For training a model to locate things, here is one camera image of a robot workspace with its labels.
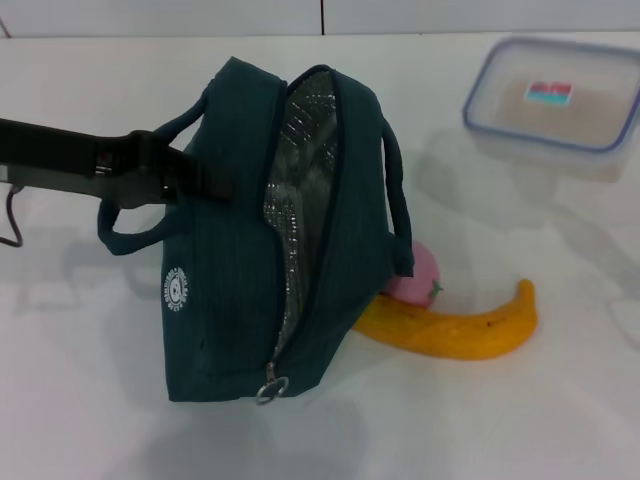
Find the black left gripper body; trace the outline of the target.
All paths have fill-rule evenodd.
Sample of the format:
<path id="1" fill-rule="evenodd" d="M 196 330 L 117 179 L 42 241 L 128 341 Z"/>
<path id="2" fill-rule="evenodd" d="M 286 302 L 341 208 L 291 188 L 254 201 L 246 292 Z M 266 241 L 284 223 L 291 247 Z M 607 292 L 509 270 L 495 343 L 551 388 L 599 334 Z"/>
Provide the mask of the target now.
<path id="1" fill-rule="evenodd" d="M 129 139 L 98 137 L 1 121 L 1 181 L 90 196 L 108 196 L 129 171 Z"/>

